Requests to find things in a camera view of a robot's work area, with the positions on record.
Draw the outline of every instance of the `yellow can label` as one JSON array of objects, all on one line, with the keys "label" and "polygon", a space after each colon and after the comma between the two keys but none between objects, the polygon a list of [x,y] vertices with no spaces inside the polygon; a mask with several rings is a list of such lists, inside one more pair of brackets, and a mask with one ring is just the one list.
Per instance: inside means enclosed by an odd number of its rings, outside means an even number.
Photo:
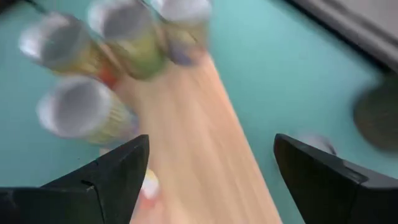
[{"label": "yellow can label", "polygon": [[105,122],[94,130],[86,139],[94,144],[108,144],[123,135],[132,123],[132,114],[112,93],[112,108]]},{"label": "yellow can label", "polygon": [[151,77],[165,62],[165,56],[152,29],[143,32],[136,39],[118,40],[109,42],[108,45],[134,78]]}]

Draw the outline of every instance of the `metal can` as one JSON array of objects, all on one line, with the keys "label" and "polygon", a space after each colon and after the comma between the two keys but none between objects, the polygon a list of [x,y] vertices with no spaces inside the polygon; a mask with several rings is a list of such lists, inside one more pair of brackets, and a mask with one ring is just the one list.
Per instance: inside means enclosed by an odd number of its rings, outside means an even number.
[{"label": "metal can", "polygon": [[89,75],[113,87],[121,74],[82,21],[51,12],[26,29],[19,42],[24,55],[59,75]]},{"label": "metal can", "polygon": [[211,3],[208,0],[156,0],[166,52],[178,65],[194,65],[206,52]]},{"label": "metal can", "polygon": [[88,21],[133,78],[148,79],[163,68],[154,21],[140,1],[94,2]]},{"label": "metal can", "polygon": [[63,78],[37,107],[42,126],[61,138],[114,149],[139,134],[138,119],[113,91],[90,77]]}]

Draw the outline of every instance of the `tin can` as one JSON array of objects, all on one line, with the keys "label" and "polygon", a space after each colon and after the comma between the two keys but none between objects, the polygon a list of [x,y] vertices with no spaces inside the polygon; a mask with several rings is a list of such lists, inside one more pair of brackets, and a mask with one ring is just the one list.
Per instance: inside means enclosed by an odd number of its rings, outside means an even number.
[{"label": "tin can", "polygon": [[134,113],[90,77],[63,78],[39,101],[37,114],[42,126],[61,138],[85,139],[108,149],[139,134]]},{"label": "tin can", "polygon": [[24,55],[59,75],[88,75],[113,87],[120,71],[76,17],[51,12],[26,29],[19,42]]},{"label": "tin can", "polygon": [[163,68],[154,21],[140,1],[96,1],[88,21],[133,78],[148,79]]},{"label": "tin can", "polygon": [[194,65],[206,52],[211,3],[208,0],[156,0],[166,52],[178,65]]}]

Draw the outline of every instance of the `red label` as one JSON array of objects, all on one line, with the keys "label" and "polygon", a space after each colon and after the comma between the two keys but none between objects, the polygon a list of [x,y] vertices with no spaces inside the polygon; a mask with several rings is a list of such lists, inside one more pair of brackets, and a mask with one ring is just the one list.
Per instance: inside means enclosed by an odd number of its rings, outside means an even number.
[{"label": "red label", "polygon": [[102,69],[99,71],[98,78],[110,89],[113,89],[118,79],[113,73],[111,66],[107,62],[103,62]]}]

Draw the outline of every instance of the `gray object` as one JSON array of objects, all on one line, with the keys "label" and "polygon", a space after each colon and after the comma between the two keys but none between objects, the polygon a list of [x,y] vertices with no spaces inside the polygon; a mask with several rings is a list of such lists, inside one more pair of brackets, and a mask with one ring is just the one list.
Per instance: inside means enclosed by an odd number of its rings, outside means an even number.
[{"label": "gray object", "polygon": [[167,53],[178,65],[194,65],[206,52],[209,0],[153,0],[162,22]]},{"label": "gray object", "polygon": [[72,15],[44,15],[22,33],[19,48],[56,74],[94,76],[110,87],[119,77],[119,70],[90,38],[82,21]]},{"label": "gray object", "polygon": [[388,77],[366,90],[354,105],[354,122],[359,132],[380,149],[398,149],[398,77]]},{"label": "gray object", "polygon": [[138,135],[136,117],[117,96],[98,80],[84,76],[62,79],[40,100],[37,114],[42,126],[57,136],[109,148]]},{"label": "gray object", "polygon": [[398,1],[288,0],[398,71]]},{"label": "gray object", "polygon": [[88,20],[133,78],[150,78],[163,68],[154,21],[140,1],[95,1]]}]

